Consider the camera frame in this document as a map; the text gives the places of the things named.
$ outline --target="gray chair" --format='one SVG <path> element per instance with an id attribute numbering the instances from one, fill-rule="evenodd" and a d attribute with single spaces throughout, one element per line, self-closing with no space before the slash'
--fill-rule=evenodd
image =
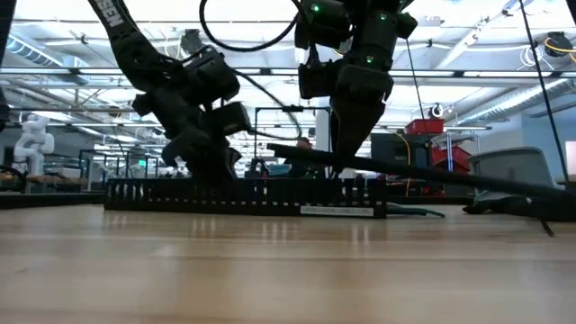
<path id="1" fill-rule="evenodd" d="M 519 181 L 531 185 L 554 187 L 554 180 L 539 148 L 509 148 L 468 157 L 470 173 L 496 179 Z M 476 201 L 510 197 L 509 193 L 475 188 Z"/>

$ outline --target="yellow cable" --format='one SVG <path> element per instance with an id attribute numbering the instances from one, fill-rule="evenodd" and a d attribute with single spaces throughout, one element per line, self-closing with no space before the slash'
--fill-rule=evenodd
<path id="1" fill-rule="evenodd" d="M 402 135 L 400 135 L 397 132 L 394 132 L 394 135 L 398 136 L 403 142 L 404 144 L 406 144 L 406 151 L 408 152 L 408 166 L 410 166 L 410 144 L 408 143 L 408 141 L 406 139 L 404 139 L 404 137 Z M 410 178 L 408 178 L 408 182 L 406 183 L 406 196 L 408 197 L 408 193 L 410 192 Z"/>
<path id="2" fill-rule="evenodd" d="M 555 46 L 552 46 L 550 44 L 548 44 L 548 41 L 551 41 L 551 38 L 547 38 L 544 40 L 544 45 L 546 45 L 547 48 L 555 50 L 555 51 L 559 51 L 561 53 L 576 53 L 576 49 L 559 49 Z"/>

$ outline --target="white robot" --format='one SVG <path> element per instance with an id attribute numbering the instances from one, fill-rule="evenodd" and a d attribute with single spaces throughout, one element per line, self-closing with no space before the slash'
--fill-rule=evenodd
<path id="1" fill-rule="evenodd" d="M 30 114 L 14 146 L 13 168 L 30 176 L 44 174 L 44 154 L 54 152 L 54 137 L 46 132 L 50 118 Z"/>

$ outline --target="white label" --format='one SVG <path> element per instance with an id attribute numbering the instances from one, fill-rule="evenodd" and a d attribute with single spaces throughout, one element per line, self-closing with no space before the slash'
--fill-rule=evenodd
<path id="1" fill-rule="evenodd" d="M 110 27 L 116 27 L 124 23 L 112 0 L 96 0 L 96 4 L 98 8 L 100 8 L 100 11 L 102 11 Z"/>
<path id="2" fill-rule="evenodd" d="M 300 214 L 373 217 L 374 208 L 302 206 Z"/>

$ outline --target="workbench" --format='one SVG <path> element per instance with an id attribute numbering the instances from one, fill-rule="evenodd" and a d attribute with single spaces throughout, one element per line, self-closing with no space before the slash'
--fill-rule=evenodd
<path id="1" fill-rule="evenodd" d="M 573 323 L 576 225 L 0 211 L 2 323 Z"/>

